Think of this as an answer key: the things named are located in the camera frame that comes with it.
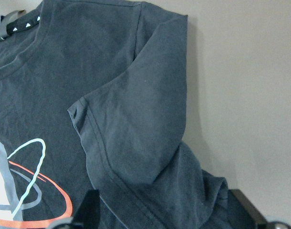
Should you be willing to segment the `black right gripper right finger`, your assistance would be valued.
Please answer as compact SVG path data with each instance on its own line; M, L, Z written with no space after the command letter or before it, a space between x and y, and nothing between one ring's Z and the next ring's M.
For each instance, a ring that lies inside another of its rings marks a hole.
M266 229L268 222L239 189L228 191L228 220L233 229Z

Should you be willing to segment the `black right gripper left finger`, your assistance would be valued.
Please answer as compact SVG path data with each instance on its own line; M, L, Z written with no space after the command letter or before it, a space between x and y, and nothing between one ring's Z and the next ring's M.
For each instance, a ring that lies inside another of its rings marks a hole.
M70 229L97 229L100 224L100 192L89 190L74 215Z

